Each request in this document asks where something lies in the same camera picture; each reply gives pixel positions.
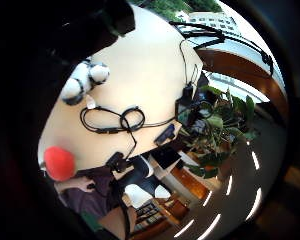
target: tree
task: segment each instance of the tree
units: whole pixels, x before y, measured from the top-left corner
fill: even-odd
[[[215,0],[185,0],[195,12],[222,12]]]
[[[181,10],[190,10],[189,6],[187,6],[182,0],[156,0],[151,2],[147,8],[171,21],[179,21],[179,19],[175,16],[176,12]]]

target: red ball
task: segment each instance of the red ball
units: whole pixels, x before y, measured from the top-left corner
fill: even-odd
[[[49,176],[55,181],[65,181],[75,174],[72,153],[56,146],[44,151],[43,159]]]

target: desk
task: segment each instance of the desk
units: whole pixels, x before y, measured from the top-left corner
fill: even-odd
[[[146,124],[157,123],[174,116],[175,100],[181,97],[185,86],[184,62],[179,50],[183,37],[151,12],[135,6],[133,11],[136,29],[92,55],[92,62],[101,61],[109,66],[110,77],[89,94],[97,104],[118,113],[137,105],[145,113]],[[198,79],[202,61],[187,42],[182,48],[188,80],[194,64],[199,69]],[[87,131],[79,119],[84,107],[85,101],[75,106],[68,106],[60,99],[56,102],[39,141],[39,163],[43,161],[44,150],[52,145],[72,152],[78,170],[104,165],[115,151],[128,154],[133,146],[131,136],[126,132],[101,135]],[[137,118],[131,115],[129,121],[133,124]],[[116,116],[106,112],[92,113],[88,121],[100,127],[119,124]],[[156,148],[153,141],[167,126],[134,132],[138,144],[131,157]],[[175,126],[177,133],[181,126],[179,123]]]

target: dark shirt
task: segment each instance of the dark shirt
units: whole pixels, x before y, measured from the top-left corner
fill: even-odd
[[[74,177],[86,176],[96,183],[96,189],[91,192],[83,192],[77,188],[70,188],[60,194],[61,201],[77,213],[92,214],[96,220],[104,217],[111,210],[107,199],[110,182],[114,176],[107,167],[98,167],[88,170],[80,170]]]

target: black cable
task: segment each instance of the black cable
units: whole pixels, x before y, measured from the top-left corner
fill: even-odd
[[[159,126],[162,126],[162,125],[165,125],[171,121],[173,121],[175,119],[175,117],[172,117],[172,118],[169,118],[163,122],[158,122],[158,123],[151,123],[151,124],[144,124],[143,125],[143,128],[151,128],[151,127],[159,127]]]
[[[200,45],[199,43],[193,42],[193,41],[191,41],[191,40],[189,40],[189,39],[187,39],[187,41],[188,41],[188,42],[191,42],[191,43],[193,43],[193,44],[195,44],[195,45],[197,45],[197,46]]]
[[[91,126],[87,123],[86,121],[86,115],[88,112],[92,111],[92,110],[99,110],[99,111],[105,111],[105,112],[109,112],[109,113],[112,113],[112,114],[115,114],[119,117],[119,123],[120,123],[120,127],[112,127],[112,128],[97,128],[97,127],[94,127],[94,126]],[[141,115],[141,121],[138,122],[137,124],[133,125],[133,126],[130,126],[129,124],[129,121],[127,120],[126,116],[132,112],[137,112]],[[135,107],[135,108],[129,108],[127,109],[126,111],[124,111],[122,114],[119,114],[119,113],[116,113],[114,111],[111,111],[109,109],[106,109],[106,108],[103,108],[103,107],[100,107],[100,106],[97,106],[96,108],[94,109],[88,109],[88,108],[83,108],[80,112],[80,121],[82,123],[82,125],[89,131],[91,132],[95,132],[95,133],[99,133],[99,134],[102,134],[102,133],[109,133],[109,134],[114,134],[114,133],[118,133],[118,132],[122,132],[122,131],[126,131],[130,134],[133,142],[134,142],[134,145],[133,147],[130,149],[129,153],[127,154],[127,156],[125,157],[125,159],[128,159],[129,156],[131,155],[131,153],[134,151],[134,149],[136,148],[137,146],[137,140],[135,139],[135,137],[133,136],[133,133],[132,132],[135,132],[137,130],[139,130],[140,128],[143,127],[144,125],[144,122],[145,122],[145,115],[144,113],[138,108],[138,107]]]
[[[213,72],[209,72],[208,75],[206,75],[207,73],[205,72],[204,75],[206,76],[206,78],[208,78]]]
[[[180,49],[180,52],[181,52],[181,55],[182,55],[182,59],[183,59],[183,62],[184,62],[184,72],[185,72],[185,77],[186,77],[186,85],[188,85],[188,74],[187,74],[187,63],[186,63],[186,59],[184,57],[184,53],[183,53],[183,50],[182,50],[182,43],[187,41],[186,39],[183,39],[180,43],[179,43],[179,49]]]
[[[189,40],[190,42],[197,45],[196,47],[194,47],[195,50],[198,49],[198,48],[201,48],[201,47],[207,47],[207,46],[211,46],[211,45],[214,45],[214,44],[217,44],[217,43],[223,43],[226,39],[236,41],[236,42],[239,42],[241,44],[244,44],[244,45],[250,47],[251,49],[258,52],[261,55],[262,61],[270,67],[269,76],[264,77],[264,78],[267,78],[267,79],[272,78],[273,71],[274,71],[274,66],[273,66],[274,63],[273,63],[272,57],[270,55],[268,55],[265,51],[263,51],[262,48],[259,47],[253,41],[244,38],[246,41],[249,42],[248,43],[248,42],[240,40],[239,38],[225,35],[221,30],[218,30],[218,29],[215,29],[215,28],[212,28],[212,27],[208,27],[208,26],[205,26],[205,25],[202,25],[202,24],[192,24],[192,23],[182,23],[182,22],[180,23],[180,22],[173,22],[173,21],[170,21],[169,23],[173,26],[178,26],[178,25],[192,26],[192,27],[197,27],[197,28],[201,28],[203,30],[210,31],[210,32],[197,31],[197,32],[190,32],[189,34],[182,34],[182,36],[185,37],[186,39],[188,39],[190,37],[200,37],[200,36],[217,37],[216,40],[206,42],[206,43],[202,43],[202,44],[196,44],[196,43]]]

